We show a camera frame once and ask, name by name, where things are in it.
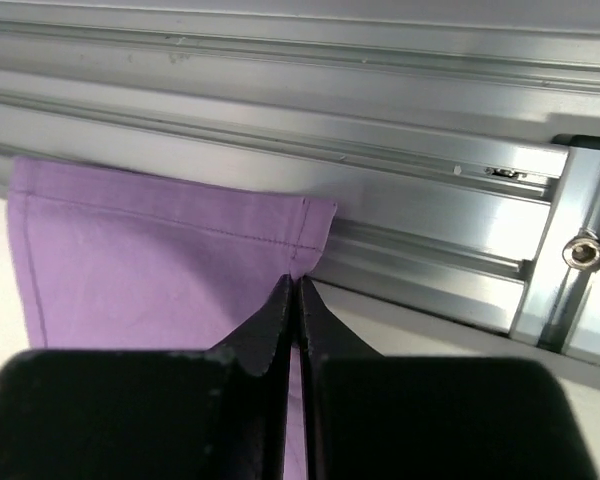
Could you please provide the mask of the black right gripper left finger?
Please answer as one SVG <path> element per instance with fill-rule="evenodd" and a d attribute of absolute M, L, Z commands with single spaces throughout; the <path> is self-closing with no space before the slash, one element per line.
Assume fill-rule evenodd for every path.
<path fill-rule="evenodd" d="M 0 369 L 0 479 L 279 479 L 293 282 L 205 351 L 29 350 Z"/>

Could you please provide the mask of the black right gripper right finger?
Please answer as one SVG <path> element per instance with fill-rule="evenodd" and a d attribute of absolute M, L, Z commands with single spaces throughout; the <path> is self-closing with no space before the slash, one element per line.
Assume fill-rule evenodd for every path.
<path fill-rule="evenodd" d="M 312 479 L 594 479 L 555 377 L 511 357 L 385 356 L 297 290 Z"/>

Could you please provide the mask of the purple trousers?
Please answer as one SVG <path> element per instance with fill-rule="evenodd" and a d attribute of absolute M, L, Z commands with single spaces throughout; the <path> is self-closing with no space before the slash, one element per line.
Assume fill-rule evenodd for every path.
<path fill-rule="evenodd" d="M 14 162 L 8 238 L 30 350 L 205 351 L 319 262 L 332 201 L 37 158 Z M 290 344 L 283 475 L 306 475 Z"/>

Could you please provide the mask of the right side aluminium rail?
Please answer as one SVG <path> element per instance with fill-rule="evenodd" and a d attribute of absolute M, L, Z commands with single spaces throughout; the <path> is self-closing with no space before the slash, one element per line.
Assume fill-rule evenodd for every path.
<path fill-rule="evenodd" d="M 600 364 L 600 31 L 0 2 L 16 154 L 334 198 L 320 280 Z"/>

